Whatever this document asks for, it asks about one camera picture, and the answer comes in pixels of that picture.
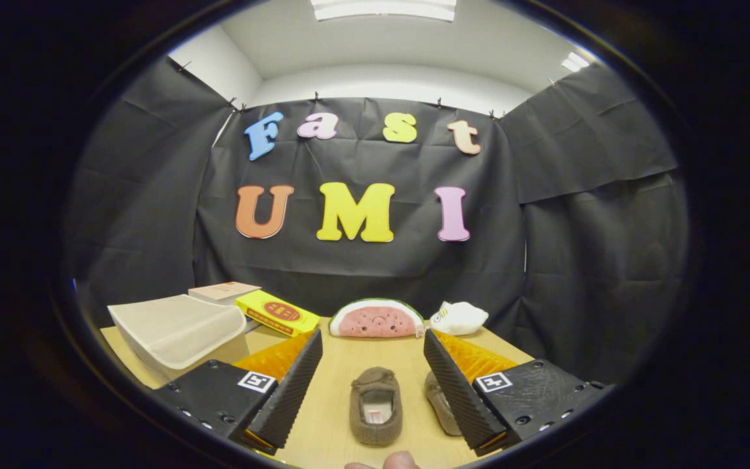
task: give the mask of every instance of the yellow package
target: yellow package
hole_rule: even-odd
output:
[[[320,321],[318,315],[262,290],[237,297],[236,306],[242,309],[246,317],[292,337],[314,330]]]

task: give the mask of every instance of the letter m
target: letter m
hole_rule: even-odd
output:
[[[343,183],[325,183],[320,187],[320,192],[326,197],[324,224],[318,231],[321,240],[340,240],[342,234],[337,229],[338,219],[349,240],[354,240],[364,220],[367,226],[361,232],[362,240],[371,243],[393,240],[393,232],[389,230],[389,199],[395,193],[392,184],[370,185],[357,204]]]

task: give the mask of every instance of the white box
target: white box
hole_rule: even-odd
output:
[[[208,360],[247,323],[237,306],[214,305],[187,294],[108,309],[129,348],[166,380]]]
[[[239,282],[226,282],[218,285],[190,288],[187,294],[199,300],[208,301],[209,303],[234,306],[236,305],[237,297],[252,291],[261,290],[261,288],[254,285],[240,284]]]

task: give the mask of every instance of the black fabric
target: black fabric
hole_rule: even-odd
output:
[[[678,170],[524,206],[513,343],[585,380],[627,376],[672,311],[687,255]]]
[[[652,115],[598,65],[500,121],[514,154],[527,269],[491,329],[586,380],[620,381],[669,320],[688,248],[676,158]]]
[[[275,148],[248,160],[245,128],[275,111],[284,116]],[[316,112],[339,116],[333,139],[297,136]],[[416,117],[413,143],[384,139],[392,112]],[[458,119],[479,130],[480,154],[456,148],[447,124]],[[345,183],[356,200],[370,184],[395,186],[394,240],[318,240],[327,182]],[[265,240],[239,234],[237,190],[266,190],[256,213],[262,223],[268,190],[280,184],[295,189],[283,228]],[[466,242],[437,237],[434,189],[449,185],[467,191]],[[654,119],[597,66],[491,120],[371,98],[231,115],[216,93],[164,62],[96,129],[66,231],[78,290],[88,290],[84,309],[99,326],[111,324],[106,304],[227,280],[262,285],[325,317],[365,297],[403,300],[425,317],[441,301],[468,301],[490,313],[490,330],[527,353],[583,379],[619,381],[669,317],[687,249],[685,207],[675,157]]]
[[[614,72],[592,65],[500,121],[516,158],[521,204],[675,169],[652,115]]]
[[[275,148],[249,161],[245,128],[283,113]],[[339,116],[333,139],[303,139],[297,128],[310,113]],[[413,143],[384,139],[388,113],[411,113],[419,132]],[[479,131],[482,152],[459,151],[447,124],[467,119]],[[262,285],[316,314],[333,315],[352,300],[403,300],[429,317],[441,301],[469,301],[495,317],[512,313],[523,281],[524,232],[513,181],[511,150],[487,115],[438,109],[408,101],[321,99],[251,109],[232,119],[212,149],[199,196],[195,238],[196,282],[237,280]],[[324,217],[320,185],[342,182],[356,200],[370,184],[395,186],[390,202],[390,243],[316,237]],[[259,185],[256,220],[268,219],[273,185],[288,184],[283,228],[265,240],[235,228],[237,190]],[[464,188],[470,240],[441,241],[441,205],[435,188]]]
[[[87,143],[65,219],[66,262],[99,326],[104,305],[193,287],[193,217],[227,102],[165,59],[111,106]]]

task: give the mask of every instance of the watermelon slice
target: watermelon slice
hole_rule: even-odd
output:
[[[346,337],[404,337],[423,332],[424,318],[401,301],[367,298],[343,306],[328,330]]]

